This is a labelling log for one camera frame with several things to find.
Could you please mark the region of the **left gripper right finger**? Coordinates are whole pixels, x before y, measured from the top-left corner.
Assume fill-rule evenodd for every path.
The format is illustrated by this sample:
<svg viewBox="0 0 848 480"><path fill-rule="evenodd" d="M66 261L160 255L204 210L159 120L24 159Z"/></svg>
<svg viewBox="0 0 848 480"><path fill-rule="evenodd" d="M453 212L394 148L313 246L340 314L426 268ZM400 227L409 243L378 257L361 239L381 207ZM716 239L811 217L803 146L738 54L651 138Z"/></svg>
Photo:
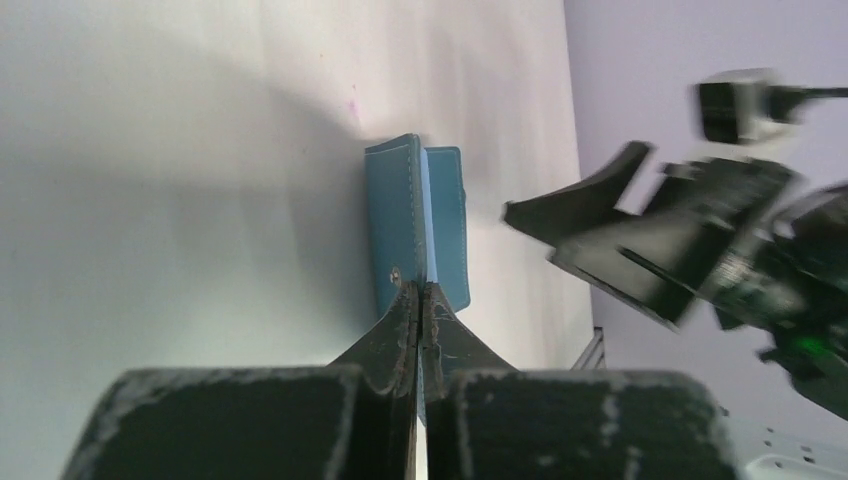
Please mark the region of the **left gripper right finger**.
<svg viewBox="0 0 848 480"><path fill-rule="evenodd" d="M512 367L462 324L442 289L421 299L432 479L735 479L708 390L670 371Z"/></svg>

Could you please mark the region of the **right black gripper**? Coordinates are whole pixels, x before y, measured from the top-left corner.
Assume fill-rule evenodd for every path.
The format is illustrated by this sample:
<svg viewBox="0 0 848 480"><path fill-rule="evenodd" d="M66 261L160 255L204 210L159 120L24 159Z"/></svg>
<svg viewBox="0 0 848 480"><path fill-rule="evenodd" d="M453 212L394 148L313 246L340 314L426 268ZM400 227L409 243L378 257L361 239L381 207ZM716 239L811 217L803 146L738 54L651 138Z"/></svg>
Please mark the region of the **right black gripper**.
<svg viewBox="0 0 848 480"><path fill-rule="evenodd" d="M776 209L796 177L780 163L667 164L652 199L660 213L628 219L616 205L652 150L630 141L572 185L507 202L503 221L558 245L552 264L672 331L697 299L712 305L724 330L766 331L771 343L759 359L780 366L802 396L845 417L846 184Z"/></svg>

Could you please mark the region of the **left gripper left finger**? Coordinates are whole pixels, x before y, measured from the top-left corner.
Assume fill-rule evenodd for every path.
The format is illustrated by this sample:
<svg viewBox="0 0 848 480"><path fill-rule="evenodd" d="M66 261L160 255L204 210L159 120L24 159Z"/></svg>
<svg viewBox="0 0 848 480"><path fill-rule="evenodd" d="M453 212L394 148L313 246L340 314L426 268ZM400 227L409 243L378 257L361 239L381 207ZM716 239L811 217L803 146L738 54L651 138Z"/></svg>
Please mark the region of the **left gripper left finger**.
<svg viewBox="0 0 848 480"><path fill-rule="evenodd" d="M67 479L411 479L419 289L330 364L130 370Z"/></svg>

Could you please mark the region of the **blue leather card holder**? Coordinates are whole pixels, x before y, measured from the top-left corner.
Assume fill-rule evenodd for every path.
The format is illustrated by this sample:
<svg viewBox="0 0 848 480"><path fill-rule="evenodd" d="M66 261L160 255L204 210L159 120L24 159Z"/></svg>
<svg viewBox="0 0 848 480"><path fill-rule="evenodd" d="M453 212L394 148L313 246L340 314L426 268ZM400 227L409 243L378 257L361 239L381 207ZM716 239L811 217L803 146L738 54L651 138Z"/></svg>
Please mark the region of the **blue leather card holder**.
<svg viewBox="0 0 848 480"><path fill-rule="evenodd" d="M458 318L468 306L467 235L456 148L404 134L365 151L368 221L381 316L335 364L362 369L356 416L390 430L450 426L450 390L503 360Z"/></svg>

